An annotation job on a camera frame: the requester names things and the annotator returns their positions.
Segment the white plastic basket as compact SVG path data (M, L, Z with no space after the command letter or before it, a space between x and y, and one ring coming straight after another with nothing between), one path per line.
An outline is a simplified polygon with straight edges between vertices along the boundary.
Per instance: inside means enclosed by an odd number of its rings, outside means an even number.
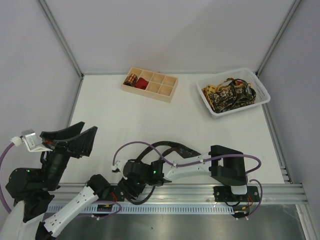
M202 89L205 88L207 85L218 86L228 78L242 79L247 81L249 84L251 84L251 87L256 91L255 102L251 105L247 105L247 106L226 111L223 113L215 113L210 107L204 93L202 92ZM200 93L203 103L205 104L206 108L209 110L211 117L214 119L231 115L233 113L237 113L240 111L252 109L252 108L261 106L263 104L266 104L271 100L270 94L268 93L267 89L262 84L262 82L258 79L258 77L250 69L244 68L244 67L217 73L207 79L199 80L196 83L196 87L198 92Z

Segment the yellow patterned tie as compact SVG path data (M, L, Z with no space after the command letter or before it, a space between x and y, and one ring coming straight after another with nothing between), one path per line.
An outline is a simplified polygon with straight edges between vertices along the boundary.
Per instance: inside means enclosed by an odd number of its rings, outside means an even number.
M213 107L229 105L236 99L233 80L233 78L228 78L218 86L208 84L202 89L205 98Z

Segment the rolled red tie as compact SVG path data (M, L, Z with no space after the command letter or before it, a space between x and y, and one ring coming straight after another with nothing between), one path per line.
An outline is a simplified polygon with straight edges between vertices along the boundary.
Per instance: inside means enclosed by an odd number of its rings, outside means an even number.
M146 90L148 84L149 84L149 81L147 81L143 77L140 77L135 83L134 87L137 89Z

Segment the right aluminium frame post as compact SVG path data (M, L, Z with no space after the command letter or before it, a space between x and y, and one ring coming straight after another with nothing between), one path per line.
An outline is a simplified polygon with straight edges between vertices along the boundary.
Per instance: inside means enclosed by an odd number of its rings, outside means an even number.
M255 75L259 78L266 67L270 57L274 53L278 43L282 39L287 27L291 23L292 19L294 18L296 12L298 11L301 3L303 0L293 0L287 13L285 14L285 17L283 18L275 36L273 37L270 46L268 47L264 57L262 58L262 61L260 62L257 71L255 72Z

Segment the aluminium frame post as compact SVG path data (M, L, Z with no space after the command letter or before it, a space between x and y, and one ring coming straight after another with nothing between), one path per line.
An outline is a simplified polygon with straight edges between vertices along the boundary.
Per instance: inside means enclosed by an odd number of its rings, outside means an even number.
M259 78L266 67L270 57L274 53L278 43L282 39L287 27L291 23L292 19L294 18L296 12L298 11L301 3L303 0L293 0L287 13L285 14L285 17L283 18L275 36L273 37L270 46L268 47L264 57L262 58L262 61L260 62L257 71L255 72L255 75Z
M56 21L56 18L54 17L48 3L46 0L37 0L37 4L39 5L39 8L41 9L46 21L48 22L48 25L50 26L51 30L53 31L53 34L57 38L58 43L60 44L64 54L66 55L68 61L70 62L72 68L76 72L77 76L80 80L83 79L84 74L82 73L79 64L77 63L77 60L58 24Z

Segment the rolled brown patterned tie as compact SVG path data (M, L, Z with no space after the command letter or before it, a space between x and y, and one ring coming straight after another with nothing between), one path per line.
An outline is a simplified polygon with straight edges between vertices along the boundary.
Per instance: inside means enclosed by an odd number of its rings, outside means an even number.
M134 73L131 73L127 75L123 84L126 86L134 87L137 81L138 81L138 76Z

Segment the brown blue-flowered tie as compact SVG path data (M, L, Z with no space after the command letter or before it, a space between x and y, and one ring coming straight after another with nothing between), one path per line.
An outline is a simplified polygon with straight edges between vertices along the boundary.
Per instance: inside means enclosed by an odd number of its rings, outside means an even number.
M191 158L191 157L196 157L196 156L200 156L201 153L189 148L186 145L183 145L181 143L178 142L174 142L174 141L158 141L152 144L152 146L154 148L156 147L160 147L160 146L167 146L169 147L168 149L166 149L162 155L165 157L167 155L169 155L172 152L176 152L180 157L182 157L183 159L187 159L187 158ZM142 163L143 158L150 153L153 150L152 147L148 146L145 150L142 151L142 153L140 153L138 155L138 157L136 159L134 159L133 161L136 163ZM150 193L143 199L143 200L138 200L138 197L133 197L131 196L129 193L124 193L124 197L125 199L133 204L133 205L142 205L145 202L147 202L150 197L152 196L152 194L154 193L156 189L156 186L153 186Z

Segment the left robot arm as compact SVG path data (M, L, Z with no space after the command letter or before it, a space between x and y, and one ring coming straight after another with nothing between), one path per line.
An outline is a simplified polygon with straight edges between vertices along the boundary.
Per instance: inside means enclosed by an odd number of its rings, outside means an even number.
M40 136L29 129L11 139L13 145L25 144L30 153L39 152L41 167L17 168L10 174L5 188L16 205L2 227L2 240L54 240L83 209L106 200L111 185L96 174L61 210L43 219L70 158L89 157L92 152L98 128L83 130L84 125L80 121L58 131L42 131Z

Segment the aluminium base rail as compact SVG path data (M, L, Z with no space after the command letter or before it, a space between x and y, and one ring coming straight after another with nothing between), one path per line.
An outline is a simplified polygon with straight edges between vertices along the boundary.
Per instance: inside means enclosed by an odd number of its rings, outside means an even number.
M204 204L213 203L215 184L168 184L156 187L148 204ZM51 192L54 204L66 204L83 189L83 183L62 183L60 188ZM298 204L308 203L301 184L263 184L263 204Z

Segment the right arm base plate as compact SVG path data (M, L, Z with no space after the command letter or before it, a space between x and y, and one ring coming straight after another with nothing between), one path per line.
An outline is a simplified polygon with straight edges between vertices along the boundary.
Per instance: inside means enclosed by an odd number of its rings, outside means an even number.
M231 187L226 185L214 186L213 195L216 202L227 202L227 203L244 203L260 201L260 194L257 186L247 186L246 194L233 194Z

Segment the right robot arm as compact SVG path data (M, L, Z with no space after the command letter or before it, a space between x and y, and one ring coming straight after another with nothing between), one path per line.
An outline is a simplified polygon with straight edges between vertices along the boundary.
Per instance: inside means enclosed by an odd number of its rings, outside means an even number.
M118 186L132 198L137 198L144 186L160 187L175 180L210 176L229 186L233 195L246 195L247 176L243 153L221 145L213 145L208 153L169 162L161 158L143 163L137 160L118 160L113 166L122 179Z

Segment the wooden compartment box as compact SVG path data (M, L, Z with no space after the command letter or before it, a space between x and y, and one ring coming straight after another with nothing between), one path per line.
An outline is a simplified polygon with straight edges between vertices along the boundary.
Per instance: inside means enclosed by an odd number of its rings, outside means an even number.
M138 79L144 78L149 84L146 90L124 85L126 76L121 84L123 91L166 103L172 101L179 82L177 77L138 67L132 67L127 75L129 74L136 74Z

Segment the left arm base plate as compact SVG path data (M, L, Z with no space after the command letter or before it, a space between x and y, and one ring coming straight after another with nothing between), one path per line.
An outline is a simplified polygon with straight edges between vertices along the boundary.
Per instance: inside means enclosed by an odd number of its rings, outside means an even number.
M117 185L111 185L109 194L105 198L107 201L124 202L126 199L124 193Z

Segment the left aluminium frame post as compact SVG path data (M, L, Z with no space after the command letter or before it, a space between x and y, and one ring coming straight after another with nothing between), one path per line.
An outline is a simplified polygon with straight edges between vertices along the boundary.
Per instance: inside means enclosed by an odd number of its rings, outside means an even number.
M83 79L84 74L82 73L79 64L77 63L77 60L58 24L56 21L56 18L54 17L48 3L46 0L37 0L37 4L39 5L39 8L41 9L46 21L48 22L48 25L50 26L51 30L53 31L53 34L57 38L58 43L60 44L64 54L66 55L68 61L70 62L72 68L76 72L77 76L80 80Z

